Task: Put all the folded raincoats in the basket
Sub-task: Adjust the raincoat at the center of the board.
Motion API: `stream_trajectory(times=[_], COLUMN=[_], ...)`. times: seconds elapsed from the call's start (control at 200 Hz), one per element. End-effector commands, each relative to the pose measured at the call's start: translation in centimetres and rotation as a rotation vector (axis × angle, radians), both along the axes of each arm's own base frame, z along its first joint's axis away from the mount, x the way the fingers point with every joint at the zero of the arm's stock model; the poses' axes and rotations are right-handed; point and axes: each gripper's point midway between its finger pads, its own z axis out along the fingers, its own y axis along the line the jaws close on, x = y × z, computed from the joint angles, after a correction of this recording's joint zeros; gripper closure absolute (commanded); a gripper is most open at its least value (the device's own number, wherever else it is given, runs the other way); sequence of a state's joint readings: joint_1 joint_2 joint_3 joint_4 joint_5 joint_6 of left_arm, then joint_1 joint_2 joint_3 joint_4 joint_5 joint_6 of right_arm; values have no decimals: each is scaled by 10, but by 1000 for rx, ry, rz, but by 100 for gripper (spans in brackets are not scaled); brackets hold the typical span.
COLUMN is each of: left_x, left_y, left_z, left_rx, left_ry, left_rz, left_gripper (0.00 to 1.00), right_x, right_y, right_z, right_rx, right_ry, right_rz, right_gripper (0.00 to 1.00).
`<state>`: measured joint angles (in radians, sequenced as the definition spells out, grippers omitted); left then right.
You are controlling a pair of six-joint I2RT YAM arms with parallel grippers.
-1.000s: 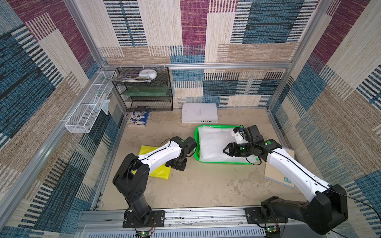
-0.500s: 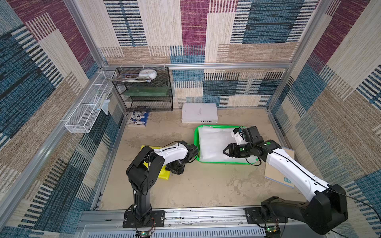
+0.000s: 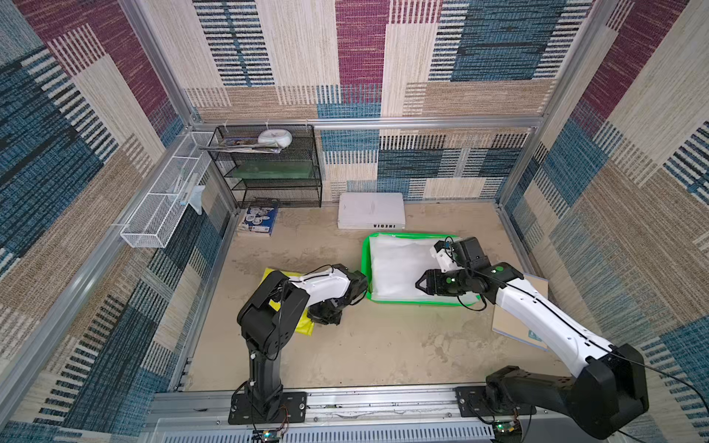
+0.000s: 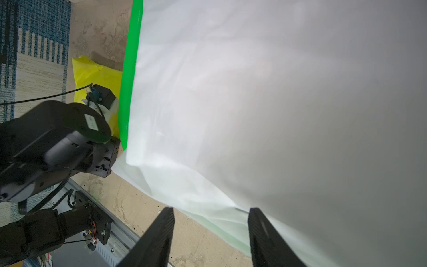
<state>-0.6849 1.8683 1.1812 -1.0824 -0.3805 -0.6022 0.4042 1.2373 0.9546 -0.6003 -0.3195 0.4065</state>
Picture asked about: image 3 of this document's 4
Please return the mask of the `small yellow raincoat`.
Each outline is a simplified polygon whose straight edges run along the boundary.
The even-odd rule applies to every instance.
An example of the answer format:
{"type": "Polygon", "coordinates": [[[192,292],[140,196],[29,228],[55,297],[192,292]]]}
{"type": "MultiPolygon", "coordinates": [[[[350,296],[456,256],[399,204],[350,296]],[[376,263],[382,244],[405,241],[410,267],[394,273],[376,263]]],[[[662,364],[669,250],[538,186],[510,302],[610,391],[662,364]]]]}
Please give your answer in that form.
{"type": "MultiPolygon", "coordinates": [[[[261,282],[264,282],[265,279],[273,272],[275,272],[275,269],[266,268],[263,275],[262,275],[261,282]]],[[[272,297],[269,302],[269,306],[271,308],[275,309],[276,311],[279,311],[280,307],[281,307],[281,303],[278,302],[274,297],[272,297]]],[[[312,319],[310,319],[308,317],[308,310],[305,309],[301,315],[301,318],[298,321],[297,327],[295,328],[295,332],[299,333],[301,335],[311,336],[313,334],[314,330],[315,330],[315,323],[313,322],[312,319]]]]}

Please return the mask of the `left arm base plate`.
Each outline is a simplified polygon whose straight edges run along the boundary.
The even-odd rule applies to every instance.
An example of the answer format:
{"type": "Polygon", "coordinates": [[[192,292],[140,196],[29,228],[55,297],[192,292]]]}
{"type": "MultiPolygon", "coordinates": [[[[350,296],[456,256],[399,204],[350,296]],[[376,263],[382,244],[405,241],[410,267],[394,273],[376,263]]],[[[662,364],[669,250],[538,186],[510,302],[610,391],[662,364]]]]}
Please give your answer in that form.
{"type": "Polygon", "coordinates": [[[231,399],[228,424],[300,424],[306,420],[308,393],[286,391],[267,402],[252,398],[250,393],[235,392],[231,399]]]}

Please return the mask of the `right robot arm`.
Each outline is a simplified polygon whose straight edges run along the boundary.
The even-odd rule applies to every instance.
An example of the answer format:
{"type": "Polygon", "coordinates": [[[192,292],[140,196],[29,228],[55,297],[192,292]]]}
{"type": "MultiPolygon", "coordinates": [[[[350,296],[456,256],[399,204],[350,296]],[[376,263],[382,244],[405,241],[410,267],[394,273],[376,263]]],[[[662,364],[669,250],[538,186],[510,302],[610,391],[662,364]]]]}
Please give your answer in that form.
{"type": "Polygon", "coordinates": [[[587,435],[606,439],[649,409],[643,358],[631,345],[616,346],[538,295],[507,263],[485,269],[426,271],[415,284],[427,295],[471,292],[519,319],[566,365],[568,378],[508,365],[486,378],[484,401],[492,413],[530,405],[561,413],[587,435]]]}

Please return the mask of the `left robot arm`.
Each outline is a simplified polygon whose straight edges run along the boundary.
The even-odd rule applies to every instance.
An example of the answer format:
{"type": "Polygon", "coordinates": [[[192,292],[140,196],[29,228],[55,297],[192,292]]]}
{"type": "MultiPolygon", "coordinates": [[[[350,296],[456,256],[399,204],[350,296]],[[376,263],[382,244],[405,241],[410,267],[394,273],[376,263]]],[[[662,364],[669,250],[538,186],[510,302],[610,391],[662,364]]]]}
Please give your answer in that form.
{"type": "Polygon", "coordinates": [[[308,393],[287,391],[280,374],[281,354],[301,317],[338,325],[343,310],[358,304],[369,281],[360,271],[336,264],[311,273],[269,273],[241,308],[237,323],[249,351],[249,378],[232,395],[233,426],[303,423],[308,393]]]}

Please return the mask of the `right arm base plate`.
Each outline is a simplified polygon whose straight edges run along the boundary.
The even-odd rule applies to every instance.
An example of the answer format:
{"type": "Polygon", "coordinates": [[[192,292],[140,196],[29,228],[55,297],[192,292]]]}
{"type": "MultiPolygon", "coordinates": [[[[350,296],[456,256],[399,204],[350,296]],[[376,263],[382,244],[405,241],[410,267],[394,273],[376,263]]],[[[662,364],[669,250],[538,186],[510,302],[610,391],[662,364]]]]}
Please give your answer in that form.
{"type": "Polygon", "coordinates": [[[529,404],[514,403],[494,389],[486,385],[467,385],[453,389],[461,417],[478,415],[486,418],[535,415],[537,408],[529,404]]]}

